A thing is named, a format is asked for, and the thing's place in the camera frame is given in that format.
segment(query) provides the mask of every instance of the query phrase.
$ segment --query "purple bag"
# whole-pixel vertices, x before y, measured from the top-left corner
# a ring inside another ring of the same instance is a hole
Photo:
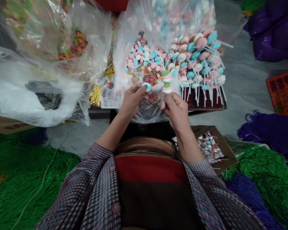
[[[288,0],[268,1],[250,18],[246,30],[257,60],[288,60]]]

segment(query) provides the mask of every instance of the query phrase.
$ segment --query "hand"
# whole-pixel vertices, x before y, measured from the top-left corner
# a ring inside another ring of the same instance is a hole
[[[146,93],[147,86],[136,84],[131,86],[124,95],[124,100],[119,113],[132,119],[138,112],[139,103],[143,100],[149,100],[151,92]]]
[[[187,131],[190,128],[188,103],[185,102],[178,94],[170,93],[165,96],[161,103],[161,109],[166,116],[170,117],[170,125],[176,135]]]

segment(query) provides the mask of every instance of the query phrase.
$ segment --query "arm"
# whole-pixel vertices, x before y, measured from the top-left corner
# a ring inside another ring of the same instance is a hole
[[[136,114],[139,102],[147,98],[145,90],[145,87],[135,85],[126,92],[120,112],[88,150],[81,163],[67,174],[56,201],[36,225],[36,229],[72,229],[81,225],[98,175]]]
[[[245,205],[237,195],[227,190],[224,182],[218,178],[210,163],[201,153],[196,138],[190,128],[188,104],[177,94],[171,93],[165,97],[162,109],[170,117],[170,125],[174,129],[179,156],[184,166],[189,168],[197,181],[208,195],[226,229],[264,229],[253,211]]]

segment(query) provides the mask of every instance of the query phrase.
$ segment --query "concrete floor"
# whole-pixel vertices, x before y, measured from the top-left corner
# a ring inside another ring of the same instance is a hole
[[[239,1],[215,0],[217,25],[235,31],[241,14]],[[191,125],[215,125],[230,139],[237,139],[236,131],[245,123],[245,115],[258,109],[261,113],[273,113],[274,109],[266,86],[266,79],[275,73],[288,71],[288,61],[278,63],[255,60],[252,42],[246,31],[241,31],[223,57],[226,67],[227,96],[225,111],[190,117]],[[108,120],[92,120],[90,126],[79,124],[71,129],[63,147],[65,151],[84,156],[90,146],[108,127]],[[47,129],[48,142],[54,148],[63,142],[66,132],[75,124],[61,124]]]

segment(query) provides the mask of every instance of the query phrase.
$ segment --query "shirt sleeve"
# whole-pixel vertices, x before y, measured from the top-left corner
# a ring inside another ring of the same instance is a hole
[[[87,154],[67,174],[56,201],[35,229],[73,229],[81,226],[97,177],[111,151],[94,143]]]
[[[202,163],[185,165],[205,190],[226,229],[265,229],[252,209],[226,188],[206,159]]]

